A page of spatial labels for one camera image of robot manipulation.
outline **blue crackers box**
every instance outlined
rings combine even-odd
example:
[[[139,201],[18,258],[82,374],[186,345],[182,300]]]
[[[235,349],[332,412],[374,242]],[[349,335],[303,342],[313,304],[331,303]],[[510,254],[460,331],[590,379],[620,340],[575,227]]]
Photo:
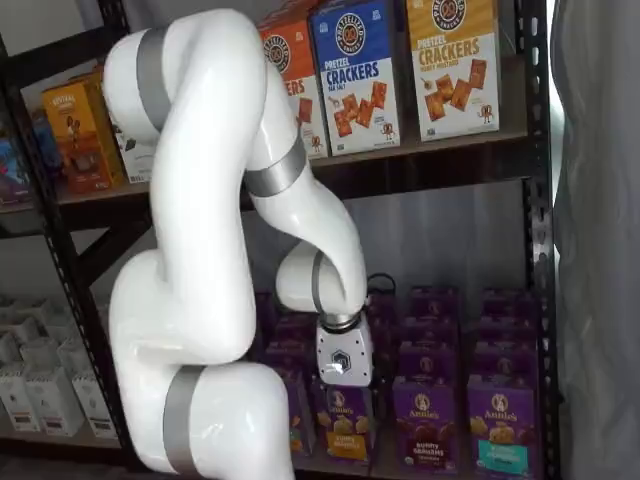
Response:
[[[386,0],[333,1],[311,18],[333,155],[400,145]]]
[[[29,180],[11,142],[0,137],[0,205],[29,200]]]

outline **white box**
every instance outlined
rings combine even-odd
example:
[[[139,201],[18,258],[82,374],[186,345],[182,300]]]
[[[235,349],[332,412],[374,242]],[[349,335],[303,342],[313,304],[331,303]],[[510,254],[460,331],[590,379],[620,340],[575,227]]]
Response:
[[[0,295],[0,318],[12,315],[16,311],[16,300]]]
[[[62,345],[68,338],[80,338],[80,332],[73,316],[69,314],[56,314],[49,319],[45,326],[47,334],[58,344]]]
[[[85,371],[73,377],[73,388],[89,420],[93,433],[98,438],[118,439],[109,410],[102,397],[100,386],[93,371]]]
[[[76,434],[84,417],[62,367],[30,372],[27,389],[47,435],[73,437]]]
[[[36,320],[44,328],[51,316],[53,316],[53,305],[48,298],[22,298],[18,299],[15,305],[16,313],[21,313]]]
[[[69,338],[58,347],[58,358],[71,378],[80,372],[91,370],[87,349],[82,340],[77,338]]]
[[[156,149],[143,145],[134,138],[125,136],[120,127],[113,121],[113,117],[111,117],[111,124],[118,142],[122,163],[124,163],[127,177],[129,177],[129,183],[151,181],[153,157],[156,154]]]
[[[52,338],[40,337],[20,347],[24,362],[33,370],[51,370],[60,366],[58,344]]]
[[[393,24],[380,1],[329,3],[311,17],[334,156],[400,145]]]
[[[0,369],[0,398],[16,432],[39,432],[40,420],[29,397],[25,363],[13,363]]]
[[[473,3],[407,0],[423,141],[500,127],[497,3]]]
[[[11,332],[18,345],[23,345],[40,336],[38,322],[35,317],[14,313],[0,321],[0,333]]]
[[[0,362],[8,365],[15,362],[21,362],[22,357],[18,350],[15,338],[11,332],[5,332],[0,335]]]

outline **pretzel crackers box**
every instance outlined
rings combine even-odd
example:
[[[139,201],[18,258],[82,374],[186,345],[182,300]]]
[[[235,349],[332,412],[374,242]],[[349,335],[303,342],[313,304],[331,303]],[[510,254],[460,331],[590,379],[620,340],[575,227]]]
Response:
[[[333,155],[400,144],[392,14],[385,0],[344,0],[311,19]]]
[[[498,130],[495,0],[407,0],[422,140]]]
[[[265,56],[278,68],[287,87],[307,156],[314,159],[328,155],[328,142],[307,15],[304,5],[285,7],[263,24],[260,34]]]
[[[124,175],[99,77],[85,75],[46,90],[42,103],[62,154],[69,190],[86,193],[121,184]]]

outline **cracker illustration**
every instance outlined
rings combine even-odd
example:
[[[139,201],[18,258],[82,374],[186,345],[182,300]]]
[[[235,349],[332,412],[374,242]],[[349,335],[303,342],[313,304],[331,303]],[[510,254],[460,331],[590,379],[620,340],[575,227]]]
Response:
[[[342,105],[344,105],[344,112],[347,115],[347,120],[355,120],[358,117],[358,100],[353,93],[342,99]]]
[[[471,85],[469,85],[469,82],[458,79],[456,88],[453,91],[453,96],[451,97],[451,105],[461,112],[464,112],[464,109],[467,108],[469,95],[471,95]]]
[[[442,94],[438,91],[424,97],[427,102],[427,111],[432,122],[444,117],[444,103],[442,102]]]
[[[340,110],[333,114],[333,118],[336,121],[336,128],[338,129],[338,135],[340,138],[346,137],[347,135],[351,135],[353,131],[351,130],[351,124],[349,123],[349,119],[347,118],[347,114],[344,110]]]
[[[384,102],[387,99],[387,84],[383,82],[373,82],[371,89],[371,103],[375,108],[384,110]]]
[[[300,105],[298,107],[298,119],[300,123],[311,123],[311,112],[313,110],[313,100],[306,97],[300,97]]]
[[[436,80],[436,87],[442,95],[442,102],[447,103],[453,96],[453,83],[451,83],[451,77],[449,74],[444,77],[440,77]]]
[[[358,110],[356,123],[362,125],[364,128],[369,128],[369,125],[371,125],[372,116],[373,116],[373,103],[368,102],[363,98],[362,100],[360,100],[360,109]]]
[[[471,88],[484,88],[484,78],[487,74],[487,61],[474,58],[471,60],[471,72],[469,72],[469,85]]]

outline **purple snack box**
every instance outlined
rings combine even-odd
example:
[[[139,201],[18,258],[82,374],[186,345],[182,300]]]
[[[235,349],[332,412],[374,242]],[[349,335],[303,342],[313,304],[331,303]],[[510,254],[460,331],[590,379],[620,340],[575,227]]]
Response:
[[[416,316],[450,316],[457,320],[460,291],[455,287],[413,287],[409,294],[409,311]]]
[[[524,378],[530,385],[537,382],[538,357],[533,342],[480,341],[471,362],[472,373]]]
[[[371,390],[314,379],[311,391],[327,453],[336,460],[369,463],[376,441]]]
[[[455,398],[451,384],[433,377],[396,378],[393,399],[402,463],[434,473],[457,473],[460,448]]]
[[[276,327],[277,316],[273,297],[269,292],[255,292],[256,319],[266,340],[271,339]]]
[[[318,315],[315,313],[288,313],[278,320],[273,339],[299,340],[313,345],[317,324]]]
[[[308,379],[315,367],[314,349],[299,340],[272,340],[264,352],[263,362],[272,367],[301,371]]]
[[[287,389],[289,399],[289,441],[291,452],[310,456],[316,444],[316,431],[307,391],[300,371],[275,368]]]
[[[398,373],[429,375],[447,382],[455,382],[457,354],[448,343],[405,340],[400,344],[398,351]]]
[[[482,293],[482,314],[489,316],[515,316],[536,321],[540,316],[540,303],[526,290],[487,288]]]
[[[457,348],[458,323],[452,317],[405,317],[399,327],[400,340],[433,340]]]
[[[535,341],[535,320],[514,316],[483,315],[474,326],[478,340]]]
[[[535,390],[523,379],[470,375],[471,454],[487,478],[539,478]]]
[[[369,293],[367,317],[372,316],[383,317],[388,324],[395,325],[398,321],[395,295],[391,292]]]

